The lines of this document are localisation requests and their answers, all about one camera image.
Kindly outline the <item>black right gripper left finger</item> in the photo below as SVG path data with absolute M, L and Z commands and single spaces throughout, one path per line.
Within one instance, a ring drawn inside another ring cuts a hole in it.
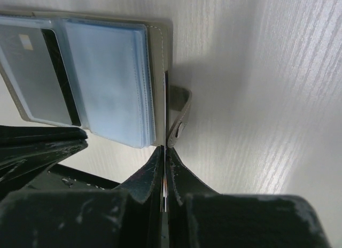
M 1 202 L 1 247 L 160 247 L 164 149 L 114 189 L 20 190 Z

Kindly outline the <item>black VIP credit card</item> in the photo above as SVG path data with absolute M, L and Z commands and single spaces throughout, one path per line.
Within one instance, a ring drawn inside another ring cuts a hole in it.
M 29 120 L 81 125 L 52 29 L 1 25 L 1 63 Z

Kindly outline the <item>grey leather card holder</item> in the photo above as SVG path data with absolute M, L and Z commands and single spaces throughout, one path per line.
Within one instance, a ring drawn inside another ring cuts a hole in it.
M 53 126 L 79 127 L 138 149 L 164 145 L 164 72 L 169 74 L 172 67 L 167 22 L 71 12 L 2 11 L 1 25 L 48 28 L 56 33 L 81 125 Z M 24 112 L 2 63 L 1 76 L 22 119 L 35 122 Z M 172 148 L 188 121 L 192 94 L 169 85 L 168 95 L 167 145 Z

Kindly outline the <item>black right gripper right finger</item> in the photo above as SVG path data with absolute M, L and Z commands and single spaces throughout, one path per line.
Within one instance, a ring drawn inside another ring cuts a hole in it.
M 171 247 L 329 247 L 311 204 L 294 195 L 220 194 L 167 151 Z

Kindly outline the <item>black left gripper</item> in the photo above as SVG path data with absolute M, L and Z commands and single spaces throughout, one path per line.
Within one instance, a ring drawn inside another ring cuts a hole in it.
M 87 148 L 87 138 L 86 132 L 77 127 L 1 125 L 1 197 Z

